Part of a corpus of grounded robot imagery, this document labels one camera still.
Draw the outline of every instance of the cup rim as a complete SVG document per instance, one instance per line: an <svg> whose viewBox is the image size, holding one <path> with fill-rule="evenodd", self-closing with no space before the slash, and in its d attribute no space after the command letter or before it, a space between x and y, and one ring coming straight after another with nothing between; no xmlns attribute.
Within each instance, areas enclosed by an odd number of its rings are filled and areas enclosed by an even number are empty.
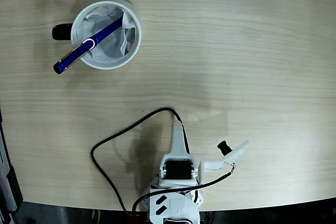
<svg viewBox="0 0 336 224"><path fill-rule="evenodd" d="M90 67L96 68L96 69L100 69L100 70L112 70L112 69L116 69L116 68L120 68L124 65L126 65L129 61L131 61L135 54L138 52L139 47L140 47L140 43L141 43L141 39L142 39L142 31L141 31L141 20L140 17L137 17L136 14L133 12L133 10L130 8L130 6L132 8L135 9L135 7L129 3L126 2L124 0L112 0L112 1L98 1L98 2L94 2L88 6L86 6L84 9L82 9L78 15L76 16L75 20L73 21L73 24L75 24L76 22L79 21L79 19L83 16L83 14L89 13L92 9L94 9L96 6L101 6L101 5L115 5L117 7L120 7L123 10L126 10L128 12L128 14L132 17L132 19L134 20L136 29L137 29L137 37L134 43L135 44L135 49L134 52L127 56L127 57L123 57L120 60L117 61L121 61L119 64L113 64L115 63L115 61L112 62L101 62L101 61L92 61L91 56L89 56L88 54L83 55L80 59L87 65L89 65ZM71 43L73 47L76 47L76 42L74 35L76 33L77 30L74 29L74 25L71 28Z"/></svg>

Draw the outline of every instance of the white mug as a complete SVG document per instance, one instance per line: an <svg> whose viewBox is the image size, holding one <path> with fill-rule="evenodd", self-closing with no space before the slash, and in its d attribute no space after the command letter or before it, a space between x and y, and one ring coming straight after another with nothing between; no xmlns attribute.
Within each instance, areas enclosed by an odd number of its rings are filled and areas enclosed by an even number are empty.
<svg viewBox="0 0 336 224"><path fill-rule="evenodd" d="M80 59L86 63L87 65L101 70L110 70L116 69L127 64L138 52L141 38L142 38L142 19L140 17L137 9L129 2L124 0L114 0L114 1L100 1L93 3L87 7L85 7L75 18L72 24L60 24L55 26L52 30L52 37L55 40L71 40L72 46L76 48L78 45L82 43L82 41L78 41L77 38L77 30L79 26L82 24L85 17L91 12L93 9L99 6L106 5L114 5L117 8L120 8L124 13L127 13L131 16L135 23L135 40L130 50L120 59L111 61L111 62L102 62L97 61L91 57L90 54L84 54Z"/></svg>

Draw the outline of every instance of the blue pen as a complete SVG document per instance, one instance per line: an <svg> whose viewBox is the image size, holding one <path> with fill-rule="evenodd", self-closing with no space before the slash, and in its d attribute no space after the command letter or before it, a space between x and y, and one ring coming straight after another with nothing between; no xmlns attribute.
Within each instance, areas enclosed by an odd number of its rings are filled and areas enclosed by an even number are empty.
<svg viewBox="0 0 336 224"><path fill-rule="evenodd" d="M114 21L112 24L108 25L95 35L84 40L78 47L72 50L70 53L65 55L54 65L54 71L58 74L63 73L72 64L74 64L80 57L82 57L88 51L91 51L96 47L103 39L113 33L122 25L122 16Z"/></svg>

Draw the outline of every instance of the white object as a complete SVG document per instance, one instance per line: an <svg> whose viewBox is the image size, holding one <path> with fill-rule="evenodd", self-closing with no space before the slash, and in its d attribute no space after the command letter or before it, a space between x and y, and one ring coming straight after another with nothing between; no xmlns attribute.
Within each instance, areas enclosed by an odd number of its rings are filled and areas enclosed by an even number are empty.
<svg viewBox="0 0 336 224"><path fill-rule="evenodd" d="M137 9L132 4L124 0L100 1L85 7L73 21L71 28L71 43L74 48L77 47L82 42L82 37L80 38L78 37L77 30L80 29L80 26L82 25L83 21L87 19L87 17L92 15L100 15L100 16L108 15L109 12L111 11L110 7L118 8L124 12L124 15L126 16L125 21L127 24L123 20L123 26L130 28L135 27L135 37L134 41L132 41L132 45L131 44L127 45L127 43L126 44L121 43L120 45L118 44L120 48L121 47L126 48L127 46L129 47L127 53L124 56L112 53L106 55L104 53L105 50L102 49L102 47L106 46L109 47L109 45L106 44L108 43L108 41L105 41L106 39L108 39L106 38L101 42L103 43L101 47L97 48L98 52L96 51L95 54L96 57L94 57L91 53L86 53L85 55L83 55L83 57L80 58L87 65L101 70L116 69L127 64L135 56L136 52L138 52L142 38L142 19Z"/></svg>
<svg viewBox="0 0 336 224"><path fill-rule="evenodd" d="M164 179L164 164L168 160L188 160L192 163L194 168L191 179ZM184 144L184 135L183 135L183 126L180 121L176 121L172 126L171 134L171 151L168 154L163 155L163 158L160 163L160 188L173 188L172 185L175 185L175 188L182 186L196 186L197 181L197 163L192 154L187 153Z"/></svg>
<svg viewBox="0 0 336 224"><path fill-rule="evenodd" d="M235 166L235 160L241 156L249 142L245 141L236 149L230 151L223 158L207 159L196 165L192 154L187 153L184 143L183 125L176 121L172 126L171 151L163 155L160 171L154 176L143 195L162 189L182 188L196 186L199 174L200 184L204 184L205 174L223 168L225 165ZM191 179L165 179L167 161L190 161L192 164ZM186 222L199 224L199 206L204 198L200 190L192 190L185 195L180 193L167 193L150 197L142 201L149 210L150 220L153 224L162 224L165 220L172 222Z"/></svg>
<svg viewBox="0 0 336 224"><path fill-rule="evenodd" d="M150 198L149 218L153 224L162 224L165 219L175 222L199 224L200 213L197 205L179 193L159 194Z"/></svg>

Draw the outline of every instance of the white tissue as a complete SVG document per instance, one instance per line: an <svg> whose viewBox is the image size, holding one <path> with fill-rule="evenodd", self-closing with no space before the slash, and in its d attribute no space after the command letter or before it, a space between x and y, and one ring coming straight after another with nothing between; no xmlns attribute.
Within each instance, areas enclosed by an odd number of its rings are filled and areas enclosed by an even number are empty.
<svg viewBox="0 0 336 224"><path fill-rule="evenodd" d="M78 41L83 42L121 16L122 26L88 52L94 60L111 62L124 57L135 39L135 23L132 17L113 5L100 6L89 12L77 29Z"/></svg>

